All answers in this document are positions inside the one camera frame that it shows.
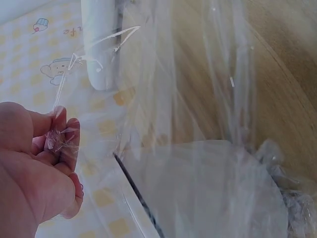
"wood grain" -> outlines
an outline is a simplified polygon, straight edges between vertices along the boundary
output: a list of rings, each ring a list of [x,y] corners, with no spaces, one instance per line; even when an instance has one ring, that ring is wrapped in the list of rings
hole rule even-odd
[[[246,9],[257,80],[256,146],[267,138],[273,139],[285,154],[286,167],[317,181],[317,3],[247,0]],[[132,25],[131,21],[139,17],[127,11],[123,26]],[[173,1],[171,24],[177,90],[184,110],[194,117],[204,138],[218,139],[220,130],[201,14],[200,0]],[[130,71],[142,59],[137,53],[141,46],[136,42],[132,46],[126,52],[122,49],[126,56],[134,57],[133,63],[121,65],[128,85],[137,81],[139,75]],[[187,130],[192,123],[184,120],[184,131],[177,142],[196,139],[192,130]]]

